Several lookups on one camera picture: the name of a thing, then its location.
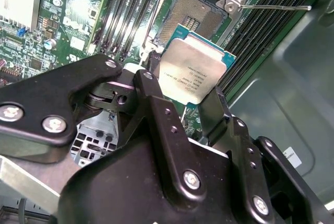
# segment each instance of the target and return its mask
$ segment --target ram slot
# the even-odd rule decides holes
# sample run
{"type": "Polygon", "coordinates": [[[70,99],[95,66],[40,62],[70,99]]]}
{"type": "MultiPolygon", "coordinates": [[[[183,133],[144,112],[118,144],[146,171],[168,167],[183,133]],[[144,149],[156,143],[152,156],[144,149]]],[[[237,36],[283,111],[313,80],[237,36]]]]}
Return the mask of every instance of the ram slot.
{"type": "Polygon", "coordinates": [[[119,33],[120,28],[125,20],[126,14],[131,7],[133,0],[121,0],[120,8],[115,15],[115,19],[111,25],[108,37],[105,41],[105,52],[110,53],[110,50],[114,44],[115,37],[119,33]]]}
{"type": "MultiPolygon", "coordinates": [[[[307,0],[260,0],[259,4],[304,5],[307,0]]],[[[276,36],[296,14],[295,11],[254,10],[238,29],[226,50],[237,56],[230,70],[221,78],[219,87],[228,94],[248,69],[265,53],[276,36]]]]}
{"type": "Polygon", "coordinates": [[[94,43],[97,45],[98,49],[102,46],[109,34],[110,26],[113,24],[115,15],[120,8],[120,2],[121,0],[108,0],[107,12],[103,19],[101,29],[94,37],[94,43]]]}
{"type": "Polygon", "coordinates": [[[130,48],[132,46],[133,40],[135,38],[136,32],[137,32],[141,22],[143,21],[145,15],[147,13],[147,10],[150,7],[151,2],[152,2],[152,0],[145,0],[144,5],[142,6],[142,9],[140,11],[139,16],[135,19],[135,22],[133,24],[133,27],[132,27],[131,32],[129,34],[129,37],[127,38],[127,40],[124,43],[124,48],[122,50],[122,59],[124,59],[128,55],[128,53],[130,51],[130,48]]]}
{"type": "Polygon", "coordinates": [[[122,44],[122,41],[123,41],[123,38],[124,38],[126,32],[128,31],[128,28],[131,24],[131,20],[133,19],[134,14],[138,12],[142,2],[143,2],[143,0],[134,0],[132,2],[130,10],[129,10],[127,16],[126,16],[125,22],[122,24],[120,32],[116,37],[115,44],[112,47],[113,53],[117,53],[119,51],[119,49],[121,47],[121,44],[122,44]]]}

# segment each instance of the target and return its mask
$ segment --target white label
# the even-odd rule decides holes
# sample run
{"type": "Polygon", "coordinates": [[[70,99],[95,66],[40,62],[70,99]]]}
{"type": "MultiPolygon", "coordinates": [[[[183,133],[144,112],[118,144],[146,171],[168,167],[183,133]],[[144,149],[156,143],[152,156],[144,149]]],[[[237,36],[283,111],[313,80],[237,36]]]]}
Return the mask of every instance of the white label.
{"type": "Polygon", "coordinates": [[[298,155],[295,153],[295,151],[292,149],[292,147],[288,147],[284,152],[284,156],[288,159],[288,161],[291,163],[291,165],[294,168],[297,168],[299,165],[302,164],[302,161],[298,157],[298,155]]]}
{"type": "Polygon", "coordinates": [[[70,43],[71,48],[76,48],[82,51],[84,49],[84,46],[85,46],[85,42],[83,40],[78,39],[77,37],[71,38],[71,43],[70,43]]]}

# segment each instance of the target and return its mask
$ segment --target blue connector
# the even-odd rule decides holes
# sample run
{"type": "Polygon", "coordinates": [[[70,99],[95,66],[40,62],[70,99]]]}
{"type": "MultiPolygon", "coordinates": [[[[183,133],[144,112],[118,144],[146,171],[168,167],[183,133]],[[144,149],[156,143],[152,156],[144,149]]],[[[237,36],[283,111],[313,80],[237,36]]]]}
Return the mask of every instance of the blue connector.
{"type": "Polygon", "coordinates": [[[23,35],[25,35],[26,32],[27,32],[27,31],[26,31],[26,28],[23,27],[23,28],[17,30],[16,36],[18,36],[18,37],[23,37],[23,35]]]}

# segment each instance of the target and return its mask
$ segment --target capacitor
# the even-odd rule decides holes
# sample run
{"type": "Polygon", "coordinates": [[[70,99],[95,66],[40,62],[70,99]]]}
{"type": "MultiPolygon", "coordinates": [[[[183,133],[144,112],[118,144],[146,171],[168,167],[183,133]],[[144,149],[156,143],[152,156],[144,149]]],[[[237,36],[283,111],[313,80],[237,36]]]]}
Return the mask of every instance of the capacitor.
{"type": "Polygon", "coordinates": [[[0,60],[0,70],[1,68],[5,67],[5,65],[7,64],[7,61],[5,61],[3,58],[0,60]]]}
{"type": "Polygon", "coordinates": [[[63,1],[62,0],[52,0],[52,4],[54,4],[55,6],[62,6],[63,1]]]}
{"type": "Polygon", "coordinates": [[[54,49],[56,45],[57,45],[57,41],[55,41],[54,39],[48,39],[44,42],[44,48],[47,50],[54,49]]]}

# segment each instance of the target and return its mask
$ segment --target motherboard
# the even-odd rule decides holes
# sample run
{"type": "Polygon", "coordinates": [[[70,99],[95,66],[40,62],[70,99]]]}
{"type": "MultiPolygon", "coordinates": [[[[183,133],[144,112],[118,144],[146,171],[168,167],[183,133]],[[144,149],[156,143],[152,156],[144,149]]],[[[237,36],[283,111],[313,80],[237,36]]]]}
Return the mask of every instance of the motherboard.
{"type": "MultiPolygon", "coordinates": [[[[231,97],[306,12],[286,7],[315,1],[0,0],[0,87],[96,53],[146,67],[181,25],[234,56],[218,82],[231,97]]],[[[188,136],[198,139],[196,105],[169,99],[188,136]]]]}

